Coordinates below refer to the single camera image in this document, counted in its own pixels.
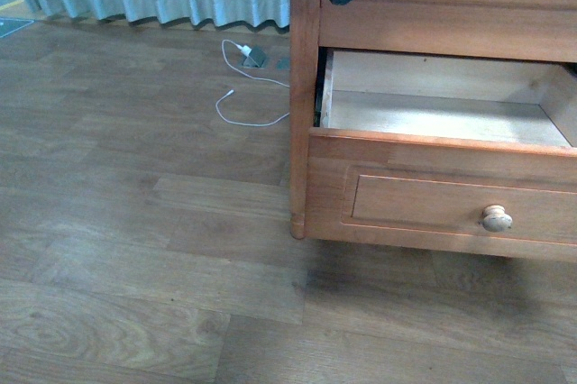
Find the open drawer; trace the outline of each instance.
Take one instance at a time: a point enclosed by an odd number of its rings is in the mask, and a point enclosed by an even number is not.
[[[309,237],[577,261],[564,65],[329,51]]]

